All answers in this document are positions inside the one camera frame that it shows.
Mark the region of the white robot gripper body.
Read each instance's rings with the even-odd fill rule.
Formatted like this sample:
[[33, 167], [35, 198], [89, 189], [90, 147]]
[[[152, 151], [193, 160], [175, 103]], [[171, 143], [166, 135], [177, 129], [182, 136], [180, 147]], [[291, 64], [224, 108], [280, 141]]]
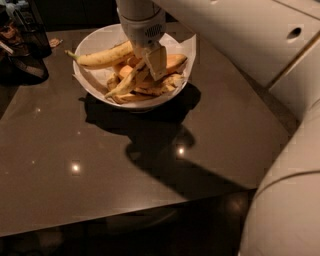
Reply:
[[134, 47], [145, 48], [158, 42], [166, 31], [165, 11], [159, 9], [143, 20], [134, 20], [118, 12], [122, 29]]

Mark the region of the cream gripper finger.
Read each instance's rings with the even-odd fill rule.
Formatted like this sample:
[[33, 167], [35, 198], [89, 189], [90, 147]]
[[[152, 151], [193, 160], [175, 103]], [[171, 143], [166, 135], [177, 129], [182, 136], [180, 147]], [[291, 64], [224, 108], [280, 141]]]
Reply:
[[144, 51], [144, 59], [155, 81], [160, 80], [166, 75], [167, 52], [164, 46], [160, 45], [146, 48]]
[[144, 59], [146, 56], [146, 48], [145, 47], [139, 46], [137, 44], [133, 44], [133, 51], [134, 51], [135, 56], [138, 59]]

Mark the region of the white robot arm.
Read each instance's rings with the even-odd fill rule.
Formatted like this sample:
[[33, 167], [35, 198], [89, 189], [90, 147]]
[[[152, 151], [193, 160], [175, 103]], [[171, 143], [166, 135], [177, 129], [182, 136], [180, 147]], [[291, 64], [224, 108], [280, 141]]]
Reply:
[[116, 0], [129, 38], [171, 14], [300, 125], [262, 172], [237, 256], [320, 256], [320, 1]]

